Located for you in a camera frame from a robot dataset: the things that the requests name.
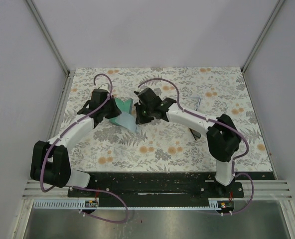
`table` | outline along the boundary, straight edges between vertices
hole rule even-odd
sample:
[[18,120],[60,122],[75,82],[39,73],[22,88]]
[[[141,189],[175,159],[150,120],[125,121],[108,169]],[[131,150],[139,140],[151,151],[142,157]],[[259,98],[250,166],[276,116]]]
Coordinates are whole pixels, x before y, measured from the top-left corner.
[[[229,115],[250,145],[248,155],[236,161],[236,171],[272,171],[268,153],[239,67],[155,67],[155,68],[78,68],[76,69],[61,130],[67,127],[90,99],[93,78],[109,75],[113,95],[138,101],[133,93],[140,82],[155,77],[173,81],[179,88],[183,107],[212,116]],[[97,84],[106,83],[99,77]],[[167,82],[147,84],[161,99],[176,99],[176,91]],[[246,149],[241,143],[241,154]],[[208,151],[205,137],[195,140],[185,126],[154,120],[139,125],[138,133],[104,120],[71,151],[71,167],[84,171],[216,171],[215,159]]]

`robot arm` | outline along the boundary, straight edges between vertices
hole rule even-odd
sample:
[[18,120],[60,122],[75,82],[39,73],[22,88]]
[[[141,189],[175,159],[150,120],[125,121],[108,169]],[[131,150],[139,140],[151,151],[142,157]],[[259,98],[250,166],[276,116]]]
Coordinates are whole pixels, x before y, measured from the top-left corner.
[[47,161],[44,171],[44,182],[59,188],[64,186],[86,187],[90,180],[90,175],[85,172],[71,170],[69,153],[75,145],[90,131],[92,131],[103,118],[111,119],[121,114],[118,109],[115,99],[110,97],[107,103],[97,112],[90,115],[88,118],[78,122],[85,115],[92,112],[108,96],[106,89],[94,89],[91,95],[91,100],[88,100],[82,109],[77,113],[73,124],[77,122],[63,137],[60,134],[51,138],[47,142],[38,141],[32,154],[32,164],[30,177],[40,181],[41,167],[44,161],[46,152],[58,138],[60,140],[55,144],[55,147],[50,152],[49,158],[53,158],[52,162]]
[[[183,112],[177,102],[171,98],[162,101],[150,88],[135,93],[140,100],[135,104],[137,109],[136,124],[148,123],[156,118],[179,123],[201,133],[207,138],[209,151],[216,159],[216,181],[224,186],[232,182],[234,178],[232,155],[238,150],[241,141],[238,135],[219,124],[201,120]],[[190,111],[207,119],[217,118],[203,115],[197,111]],[[231,118],[225,114],[218,117],[217,120],[236,129]]]

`tabletop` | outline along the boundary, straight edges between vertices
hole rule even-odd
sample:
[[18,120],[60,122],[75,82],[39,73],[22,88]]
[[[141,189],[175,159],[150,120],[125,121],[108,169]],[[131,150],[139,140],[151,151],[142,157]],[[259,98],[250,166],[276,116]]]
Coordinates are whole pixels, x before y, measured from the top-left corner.
[[[268,153],[239,67],[155,67],[155,68],[78,68],[76,69],[65,109],[61,130],[67,127],[91,98],[93,78],[105,73],[113,82],[113,95],[121,100],[132,98],[138,84],[162,77],[179,88],[181,104],[195,109],[201,96],[199,112],[211,116],[229,115],[247,139],[249,153],[237,159],[236,171],[272,171]],[[99,77],[97,84],[107,82]],[[164,99],[176,99],[176,90],[163,81],[146,86]],[[246,150],[245,144],[235,155]],[[116,126],[107,119],[88,133],[71,151],[71,167],[83,171],[216,171],[215,159],[208,151],[207,140],[195,140],[190,130],[180,124],[154,120],[138,126],[137,132]]]

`gray wall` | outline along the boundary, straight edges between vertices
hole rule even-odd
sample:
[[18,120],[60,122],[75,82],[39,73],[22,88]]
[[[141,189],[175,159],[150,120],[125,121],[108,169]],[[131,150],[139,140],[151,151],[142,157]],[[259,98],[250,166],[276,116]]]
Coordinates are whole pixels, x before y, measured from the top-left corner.
[[295,202],[295,0],[285,3],[246,78],[276,171]]
[[0,239],[49,131],[64,75],[23,0],[0,0]]
[[35,0],[67,65],[242,66],[277,0]]

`wall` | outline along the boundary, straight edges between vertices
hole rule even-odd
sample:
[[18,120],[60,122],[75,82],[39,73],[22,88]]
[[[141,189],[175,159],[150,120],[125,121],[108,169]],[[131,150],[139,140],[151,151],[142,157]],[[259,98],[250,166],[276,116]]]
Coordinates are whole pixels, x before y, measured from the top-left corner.
[[68,67],[242,66],[277,0],[35,0]]
[[295,0],[285,3],[246,78],[276,171],[295,203]]
[[23,0],[0,0],[0,239],[49,131],[64,75]]

